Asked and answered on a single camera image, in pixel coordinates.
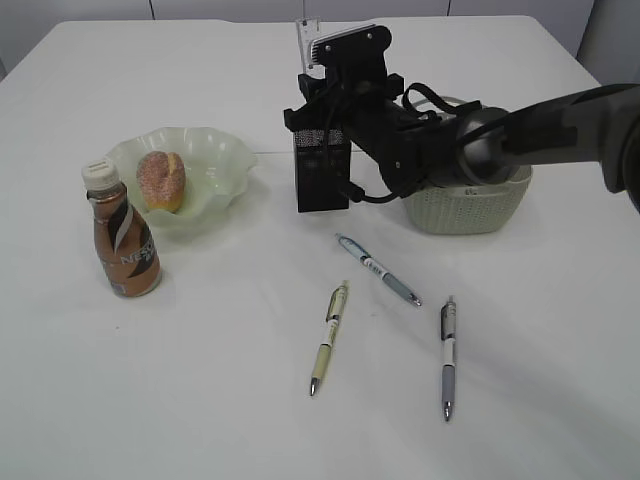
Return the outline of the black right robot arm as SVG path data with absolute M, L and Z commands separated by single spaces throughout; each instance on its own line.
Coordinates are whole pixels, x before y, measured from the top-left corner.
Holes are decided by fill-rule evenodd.
M 387 195 L 424 187 L 491 186 L 524 166 L 599 164 L 611 193 L 639 200 L 639 87 L 615 84 L 508 112 L 479 101 L 452 104 L 422 83 L 394 103 L 378 85 L 323 84 L 298 110 L 284 112 L 292 132 L 332 129 L 378 166 Z

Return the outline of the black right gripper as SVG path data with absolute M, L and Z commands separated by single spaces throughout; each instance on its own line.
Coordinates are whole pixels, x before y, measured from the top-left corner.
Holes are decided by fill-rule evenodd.
M 284 111 L 285 127 L 292 134 L 323 130 L 326 157 L 329 131 L 338 129 L 381 170 L 418 170 L 425 164 L 425 121 L 415 109 L 396 103 L 404 86 L 402 77 L 392 74 L 382 84 L 346 85 L 300 74 L 298 86 L 305 103 Z

